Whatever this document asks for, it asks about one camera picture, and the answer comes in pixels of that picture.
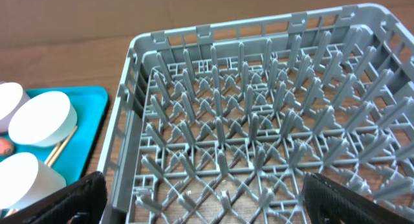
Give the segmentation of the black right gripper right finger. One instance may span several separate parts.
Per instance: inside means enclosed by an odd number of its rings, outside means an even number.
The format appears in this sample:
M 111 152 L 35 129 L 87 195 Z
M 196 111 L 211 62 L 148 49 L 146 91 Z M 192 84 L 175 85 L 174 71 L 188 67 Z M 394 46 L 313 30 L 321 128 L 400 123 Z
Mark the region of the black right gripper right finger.
M 319 173 L 305 174 L 301 196 L 312 223 L 411 223 Z

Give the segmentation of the white bowl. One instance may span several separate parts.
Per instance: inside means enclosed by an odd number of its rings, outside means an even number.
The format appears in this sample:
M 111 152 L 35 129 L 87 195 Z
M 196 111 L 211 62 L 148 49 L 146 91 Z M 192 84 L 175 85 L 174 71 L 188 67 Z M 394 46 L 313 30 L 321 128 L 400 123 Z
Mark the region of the white bowl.
M 17 144 L 49 147 L 69 136 L 77 120 L 69 96 L 61 91 L 48 91 L 31 98 L 17 110 L 8 134 Z

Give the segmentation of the white cup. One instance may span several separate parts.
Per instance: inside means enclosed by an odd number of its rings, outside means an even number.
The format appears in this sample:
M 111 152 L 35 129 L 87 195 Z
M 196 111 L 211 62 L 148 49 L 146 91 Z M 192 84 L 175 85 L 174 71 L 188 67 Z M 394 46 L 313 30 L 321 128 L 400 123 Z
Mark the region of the white cup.
M 34 154 L 1 161 L 1 208 L 23 209 L 66 186 L 65 178 Z

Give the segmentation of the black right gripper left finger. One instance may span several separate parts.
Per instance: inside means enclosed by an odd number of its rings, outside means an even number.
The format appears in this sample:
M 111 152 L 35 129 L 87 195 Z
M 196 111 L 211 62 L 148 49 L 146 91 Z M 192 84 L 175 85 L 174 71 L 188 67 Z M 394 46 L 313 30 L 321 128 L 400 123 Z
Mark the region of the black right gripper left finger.
M 99 223 L 106 204 L 105 177 L 96 171 L 1 219 L 1 224 Z

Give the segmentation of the orange carrot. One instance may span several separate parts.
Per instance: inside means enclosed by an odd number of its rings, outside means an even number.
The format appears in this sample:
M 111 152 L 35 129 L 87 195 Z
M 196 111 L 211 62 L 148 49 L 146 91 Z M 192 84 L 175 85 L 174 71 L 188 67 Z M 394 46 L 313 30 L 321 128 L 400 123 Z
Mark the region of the orange carrot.
M 9 156 L 15 151 L 14 143 L 10 140 L 1 137 L 0 138 L 0 156 Z

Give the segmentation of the pink bowl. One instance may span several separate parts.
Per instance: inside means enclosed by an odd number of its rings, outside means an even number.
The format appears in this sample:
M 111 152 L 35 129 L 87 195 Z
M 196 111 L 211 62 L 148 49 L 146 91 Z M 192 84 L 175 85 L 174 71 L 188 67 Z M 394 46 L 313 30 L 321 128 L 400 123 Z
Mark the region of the pink bowl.
M 8 131 L 10 121 L 14 114 L 29 100 L 30 97 L 19 83 L 1 83 L 1 133 Z

